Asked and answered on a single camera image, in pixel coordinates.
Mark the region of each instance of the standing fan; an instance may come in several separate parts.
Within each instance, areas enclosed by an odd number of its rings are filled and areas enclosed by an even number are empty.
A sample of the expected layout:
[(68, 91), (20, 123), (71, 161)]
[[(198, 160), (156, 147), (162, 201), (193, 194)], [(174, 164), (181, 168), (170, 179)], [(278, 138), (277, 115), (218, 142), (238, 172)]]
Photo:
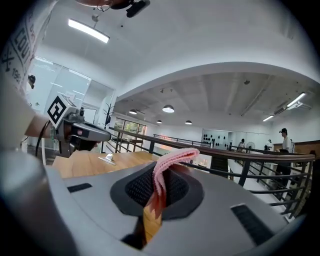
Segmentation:
[(248, 142), (246, 148), (254, 150), (256, 148), (256, 145), (253, 142)]

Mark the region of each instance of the ceiling light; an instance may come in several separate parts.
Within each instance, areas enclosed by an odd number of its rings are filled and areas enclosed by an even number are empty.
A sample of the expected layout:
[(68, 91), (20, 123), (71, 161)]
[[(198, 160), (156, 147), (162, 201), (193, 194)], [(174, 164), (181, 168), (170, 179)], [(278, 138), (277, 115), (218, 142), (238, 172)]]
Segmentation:
[(63, 86), (61, 86), (61, 85), (59, 85), (59, 84), (57, 84), (57, 83), (54, 83), (54, 82), (51, 82), (50, 84), (52, 84), (52, 85), (54, 85), (54, 86), (63, 87)]
[(44, 62), (44, 63), (48, 63), (48, 64), (51, 64), (53, 65), (53, 63), (51, 61), (48, 61), (46, 60), (45, 58), (39, 58), (37, 56), (34, 57), (37, 61), (41, 61), (41, 62)]
[(102, 42), (104, 43), (107, 43), (110, 39), (109, 36), (99, 32), (98, 30), (90, 27), (90, 26), (87, 26), (79, 21), (75, 21), (73, 19), (69, 19), (68, 21), (68, 25), (74, 29), (77, 29), (77, 30), (80, 30), (84, 33), (87, 33), (89, 34), (90, 36), (93, 36), (99, 40), (101, 40)]
[(79, 76), (79, 77), (82, 77), (82, 78), (84, 78), (84, 79), (87, 79), (87, 80), (90, 80), (90, 81), (91, 81), (91, 78), (90, 78), (90, 77), (87, 77), (87, 76), (84, 75), (84, 74), (80, 74), (80, 73), (78, 73), (78, 72), (76, 72), (76, 71), (74, 71), (74, 70), (72, 70), (72, 69), (69, 69), (69, 72), (71, 72), (71, 73), (73, 73), (73, 74), (75, 74), (75, 75), (77, 75), (77, 76)]
[(174, 107), (171, 105), (165, 105), (162, 110), (167, 113), (175, 112)]
[(296, 97), (293, 101), (291, 101), (287, 106), (287, 108), (289, 108), (290, 106), (292, 106), (293, 104), (295, 104), (298, 100), (300, 100), (302, 97), (304, 97), (306, 94), (304, 92), (302, 92), (298, 97)]
[(303, 105), (303, 103), (298, 101), (298, 102), (294, 103), (293, 105), (291, 105), (290, 107), (288, 107), (286, 110), (292, 110), (292, 109), (295, 109), (295, 108), (299, 108), (302, 105)]
[(131, 110), (129, 111), (129, 113), (132, 114), (132, 115), (136, 115), (136, 114), (137, 114), (137, 111), (136, 111), (135, 109), (131, 109)]
[(72, 90), (73, 92), (75, 92), (75, 93), (77, 93), (77, 94), (81, 94), (81, 95), (84, 95), (83, 93), (81, 93), (81, 92), (78, 92), (78, 91), (76, 91), (76, 90)]
[(269, 120), (269, 119), (271, 119), (271, 118), (273, 118), (274, 117), (274, 115), (270, 115), (269, 117), (267, 117), (266, 119), (264, 119), (262, 122), (265, 122), (265, 121), (267, 121), (267, 120)]

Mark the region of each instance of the handrail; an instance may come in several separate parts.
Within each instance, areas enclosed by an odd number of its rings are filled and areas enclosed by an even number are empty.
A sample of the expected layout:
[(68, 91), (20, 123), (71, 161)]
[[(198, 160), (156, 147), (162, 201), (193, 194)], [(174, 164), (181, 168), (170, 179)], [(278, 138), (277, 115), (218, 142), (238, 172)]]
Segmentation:
[[(121, 148), (126, 150), (127, 152), (132, 152), (129, 150), (129, 144), (133, 145), (133, 152), (135, 151), (135, 148), (138, 147), (142, 150), (145, 150), (149, 152), (150, 154), (155, 154), (157, 156), (162, 156), (161, 154), (157, 153), (154, 148), (155, 144), (161, 144), (173, 148), (188, 148), (188, 147), (194, 147), (200, 151), (201, 154), (211, 156), (211, 166), (210, 168), (196, 165), (189, 162), (180, 162), (180, 164), (191, 167), (194, 169), (200, 169), (206, 172), (209, 172), (213, 175), (219, 175), (222, 177), (239, 177), (238, 184), (240, 186), (244, 186), (246, 179), (255, 179), (257, 183), (263, 183), (265, 186), (269, 188), (269, 190), (250, 190), (253, 194), (273, 194), (279, 202), (269, 203), (270, 206), (276, 207), (276, 206), (284, 206), (285, 211), (281, 212), (281, 215), (286, 215), (289, 219), (292, 218), (293, 215), (297, 214), (298, 207), (300, 203), (302, 203), (302, 199), (304, 198), (304, 194), (306, 192), (308, 182), (310, 180), (310, 176), (313, 170), (313, 160), (315, 159), (314, 155), (306, 155), (306, 154), (289, 154), (289, 153), (282, 153), (282, 152), (275, 152), (273, 154), (268, 154), (270, 151), (264, 151), (259, 149), (253, 149), (257, 152), (261, 152), (263, 154), (251, 154), (251, 153), (243, 153), (243, 152), (235, 152), (231, 150), (220, 150), (220, 149), (211, 149), (203, 146), (195, 146), (185, 143), (179, 143), (174, 142), (170, 140), (165, 140), (161, 138), (141, 135), (132, 133), (129, 131), (112, 128), (111, 130), (117, 132), (117, 135), (112, 135), (115, 138), (112, 138), (112, 141), (115, 142), (115, 147), (107, 141), (107, 143), (115, 149), (115, 153), (121, 152)], [(133, 136), (135, 138), (139, 138), (142, 140), (126, 140), (125, 143), (126, 148), (122, 146), (122, 134), (126, 134), (129, 136)], [(143, 140), (149, 141), (150, 145), (149, 148), (143, 147)], [(242, 165), (242, 172), (241, 173), (235, 173), (230, 170), (224, 170), (220, 168), (220, 164), (222, 162), (226, 162), (227, 159), (235, 159), (235, 161)], [(251, 162), (258, 164), (260, 167), (256, 168), (255, 166), (251, 165)], [(287, 174), (287, 170), (291, 169), (294, 170), (295, 168), (292, 168), (288, 165), (290, 162), (303, 162), (301, 171), (299, 170), (298, 174)], [(277, 163), (278, 168), (277, 170), (272, 170), (265, 166), (265, 163)], [(252, 169), (255, 169), (258, 171), (259, 174), (256, 174)], [(263, 172), (263, 169), (267, 168), (268, 170), (271, 170), (275, 175), (268, 175)], [(265, 182), (265, 180), (271, 180), (273, 181), (272, 184), (268, 184)], [(290, 187), (289, 183), (296, 183), (296, 187)]]
[(241, 149), (241, 150), (246, 150), (246, 151), (253, 151), (253, 152), (258, 152), (258, 153), (268, 154), (268, 155), (304, 155), (304, 154), (299, 154), (299, 153), (267, 151), (267, 150), (261, 150), (261, 149), (255, 149), (255, 148), (239, 147), (239, 146), (231, 146), (231, 148), (236, 148), (236, 149)]
[(184, 138), (175, 138), (175, 137), (170, 137), (170, 136), (164, 136), (164, 135), (160, 135), (160, 134), (153, 134), (153, 137), (156, 138), (155, 136), (160, 136), (160, 137), (166, 137), (166, 138), (170, 138), (170, 139), (175, 139), (175, 140), (181, 140), (181, 141), (187, 141), (187, 142), (195, 142), (195, 143), (199, 143), (199, 144), (204, 144), (201, 141), (196, 141), (196, 140), (190, 140), (190, 139), (184, 139)]
[[(168, 141), (160, 138), (155, 138), (151, 136), (146, 136), (142, 134), (132, 133), (129, 131), (109, 127), (110, 130), (113, 130), (118, 133), (123, 133), (129, 136), (137, 137), (143, 140), (150, 141), (152, 143), (162, 144), (168, 147), (177, 148), (177, 149), (184, 149), (188, 148), (189, 145)], [(313, 154), (298, 154), (298, 155), (290, 155), (290, 154), (279, 154), (279, 155), (272, 155), (272, 154), (249, 154), (243, 152), (235, 152), (235, 151), (228, 151), (228, 150), (221, 150), (221, 149), (214, 149), (214, 148), (205, 148), (201, 146), (193, 145), (195, 149), (198, 149), (201, 154), (207, 156), (217, 156), (220, 158), (226, 159), (234, 159), (234, 160), (250, 160), (250, 161), (260, 161), (265, 163), (287, 163), (287, 162), (309, 162), (315, 159)]]

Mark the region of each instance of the metal railing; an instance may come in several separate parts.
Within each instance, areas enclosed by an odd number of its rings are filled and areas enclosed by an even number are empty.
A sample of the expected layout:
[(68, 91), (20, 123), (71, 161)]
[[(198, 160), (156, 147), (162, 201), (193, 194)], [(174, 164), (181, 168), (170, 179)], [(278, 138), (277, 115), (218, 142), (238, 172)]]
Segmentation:
[(182, 139), (182, 138), (175, 138), (175, 137), (169, 137), (169, 136), (164, 136), (164, 135), (159, 135), (159, 134), (154, 134), (154, 138), (162, 139), (165, 141), (170, 141), (170, 142), (178, 142), (178, 143), (184, 143), (184, 144), (189, 144), (191, 146), (198, 146), (198, 147), (208, 147), (211, 148), (211, 142), (208, 143), (203, 143), (201, 141), (194, 141), (194, 140), (189, 140), (189, 139)]
[[(133, 152), (135, 148), (140, 148), (141, 150), (147, 151), (151, 154), (157, 156), (162, 156), (155, 151), (155, 144), (161, 144), (169, 146), (172, 148), (182, 149), (192, 146), (200, 151), (200, 154), (211, 156), (212, 159), (231, 159), (235, 160), (242, 166), (241, 173), (235, 173), (233, 171), (225, 172), (223, 170), (217, 170), (213, 167), (214, 162), (211, 161), (210, 168), (195, 165), (191, 163), (181, 162), (182, 165), (187, 167), (207, 171), (210, 174), (219, 175), (223, 177), (238, 177), (238, 184), (244, 186), (246, 179), (256, 179), (257, 183), (261, 183), (266, 186), (266, 190), (249, 190), (253, 194), (272, 194), (279, 202), (270, 203), (272, 207), (275, 206), (285, 206), (285, 210), (281, 212), (282, 215), (289, 215), (289, 219), (297, 214), (297, 210), (300, 206), (302, 198), (306, 192), (306, 188), (310, 181), (310, 176), (313, 169), (313, 161), (315, 160), (314, 155), (310, 154), (296, 154), (296, 153), (283, 153), (283, 152), (273, 152), (264, 151), (258, 149), (244, 148), (247, 152), (257, 152), (257, 153), (245, 153), (237, 152), (233, 150), (220, 150), (208, 148), (207, 146), (197, 146), (195, 144), (180, 143), (178, 141), (170, 141), (157, 137), (150, 137), (146, 135), (131, 133), (128, 131), (116, 129), (110, 127), (116, 135), (112, 135), (112, 141), (115, 145), (112, 145), (110, 141), (107, 144), (114, 149), (114, 153), (121, 152), (121, 148), (125, 149), (126, 152), (132, 152), (129, 149), (129, 144), (133, 145)], [(125, 143), (127, 147), (122, 146), (123, 139), (121, 134), (126, 134), (132, 137), (139, 138), (143, 141), (149, 141), (149, 148), (143, 147), (143, 145), (137, 145), (135, 140), (126, 140)], [(291, 167), (291, 163), (299, 163), (301, 167)], [(276, 170), (267, 166), (273, 164), (277, 166)]]

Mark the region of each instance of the wooden countertop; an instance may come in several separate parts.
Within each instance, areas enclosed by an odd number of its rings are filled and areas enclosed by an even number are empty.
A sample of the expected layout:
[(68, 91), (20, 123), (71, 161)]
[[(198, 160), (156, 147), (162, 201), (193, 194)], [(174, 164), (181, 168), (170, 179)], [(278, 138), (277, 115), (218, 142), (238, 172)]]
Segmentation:
[(62, 178), (72, 178), (105, 174), (154, 162), (158, 159), (157, 156), (146, 151), (114, 153), (113, 162), (116, 165), (112, 165), (98, 158), (105, 158), (106, 155), (106, 153), (76, 151), (69, 158), (57, 156), (52, 167), (60, 172)]

